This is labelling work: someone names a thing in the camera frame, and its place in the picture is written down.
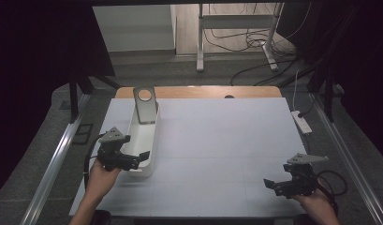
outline white tabletop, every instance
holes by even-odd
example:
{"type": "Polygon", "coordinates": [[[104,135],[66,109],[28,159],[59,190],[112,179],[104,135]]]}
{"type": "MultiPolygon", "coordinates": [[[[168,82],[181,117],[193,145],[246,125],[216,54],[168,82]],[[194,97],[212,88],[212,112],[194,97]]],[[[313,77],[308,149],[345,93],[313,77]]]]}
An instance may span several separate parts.
{"type": "MultiPolygon", "coordinates": [[[[135,178],[121,172],[98,209],[154,218],[278,218],[303,212],[263,182],[290,180],[283,164],[305,153],[284,98],[157,101],[161,125],[154,174],[135,178]]],[[[100,133],[116,126],[126,134],[133,109],[133,99],[113,99],[100,133]]],[[[70,215],[83,193],[82,182],[70,215]]]]}

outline circular hole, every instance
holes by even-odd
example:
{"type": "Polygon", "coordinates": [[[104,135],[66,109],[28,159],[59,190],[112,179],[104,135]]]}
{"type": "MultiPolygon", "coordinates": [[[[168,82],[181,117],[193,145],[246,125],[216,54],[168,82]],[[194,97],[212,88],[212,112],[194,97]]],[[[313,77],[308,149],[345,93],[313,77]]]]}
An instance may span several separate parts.
{"type": "Polygon", "coordinates": [[[143,101],[148,101],[151,99],[151,92],[149,90],[140,90],[139,93],[139,98],[143,101]]]}

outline white power strip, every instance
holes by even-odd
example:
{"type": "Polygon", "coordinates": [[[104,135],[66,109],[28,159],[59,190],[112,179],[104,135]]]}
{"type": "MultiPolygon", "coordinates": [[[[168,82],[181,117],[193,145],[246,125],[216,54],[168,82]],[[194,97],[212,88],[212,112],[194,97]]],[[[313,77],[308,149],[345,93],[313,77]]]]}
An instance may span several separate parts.
{"type": "Polygon", "coordinates": [[[299,111],[291,112],[291,115],[293,115],[294,121],[296,121],[297,127],[299,127],[299,129],[302,131],[302,134],[311,133],[313,130],[310,128],[310,126],[308,126],[307,122],[305,121],[303,117],[299,118],[298,116],[299,113],[300,113],[299,111]]]}

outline gray wall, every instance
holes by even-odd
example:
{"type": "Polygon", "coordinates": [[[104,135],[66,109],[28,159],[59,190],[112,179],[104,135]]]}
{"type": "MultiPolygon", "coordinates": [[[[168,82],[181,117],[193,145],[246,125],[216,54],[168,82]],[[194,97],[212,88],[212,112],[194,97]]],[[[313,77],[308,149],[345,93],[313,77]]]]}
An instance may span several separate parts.
{"type": "Polygon", "coordinates": [[[94,7],[94,12],[109,52],[174,49],[170,6],[94,7]]]}

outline white metal stand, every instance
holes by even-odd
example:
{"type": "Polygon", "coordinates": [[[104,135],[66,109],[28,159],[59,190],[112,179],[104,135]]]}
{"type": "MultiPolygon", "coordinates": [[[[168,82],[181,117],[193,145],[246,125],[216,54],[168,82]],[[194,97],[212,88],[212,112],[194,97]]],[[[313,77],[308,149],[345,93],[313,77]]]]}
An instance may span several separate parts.
{"type": "Polygon", "coordinates": [[[197,51],[197,72],[203,71],[203,41],[202,33],[204,29],[264,29],[270,28],[267,41],[262,43],[262,49],[270,64],[271,70],[278,70],[278,66],[273,59],[271,42],[273,33],[278,24],[279,15],[283,3],[278,3],[273,15],[205,15],[203,16],[203,5],[199,4],[199,33],[197,51]]]}

